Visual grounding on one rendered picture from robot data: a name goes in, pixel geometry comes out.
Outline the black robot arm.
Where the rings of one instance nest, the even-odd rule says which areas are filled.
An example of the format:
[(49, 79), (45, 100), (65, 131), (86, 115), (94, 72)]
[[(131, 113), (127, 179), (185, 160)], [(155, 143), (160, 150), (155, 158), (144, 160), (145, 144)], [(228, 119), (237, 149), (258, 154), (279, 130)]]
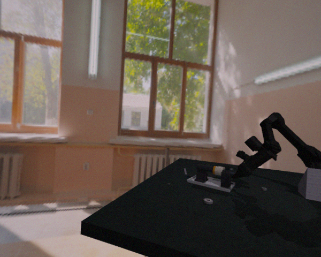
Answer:
[[(252, 150), (257, 151), (255, 155), (263, 162), (270, 159), (277, 161), (276, 154), (281, 152), (279, 142), (275, 141), (273, 129), (278, 130), (298, 151), (297, 156), (304, 162), (305, 166), (312, 169), (321, 170), (321, 152), (315, 147), (306, 145), (286, 124), (280, 113), (272, 113), (267, 119), (264, 119), (260, 126), (262, 127), (264, 143), (261, 143), (255, 136), (245, 141), (245, 144)], [(246, 163), (252, 155), (244, 151), (238, 151), (237, 157), (243, 159)]]

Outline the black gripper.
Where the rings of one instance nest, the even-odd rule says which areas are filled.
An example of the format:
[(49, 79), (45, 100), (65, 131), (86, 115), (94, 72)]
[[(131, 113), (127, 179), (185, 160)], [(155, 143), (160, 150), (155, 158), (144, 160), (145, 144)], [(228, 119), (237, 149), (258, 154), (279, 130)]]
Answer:
[(246, 162), (238, 165), (238, 171), (233, 175), (233, 179), (248, 177), (252, 171), (264, 164), (255, 154)]

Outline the grey ring spacer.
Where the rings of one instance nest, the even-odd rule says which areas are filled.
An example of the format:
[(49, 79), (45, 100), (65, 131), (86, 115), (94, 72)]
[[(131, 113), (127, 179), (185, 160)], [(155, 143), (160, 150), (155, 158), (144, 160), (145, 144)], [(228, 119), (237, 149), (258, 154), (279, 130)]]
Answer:
[(213, 204), (213, 200), (211, 199), (203, 199), (203, 202), (210, 205)]

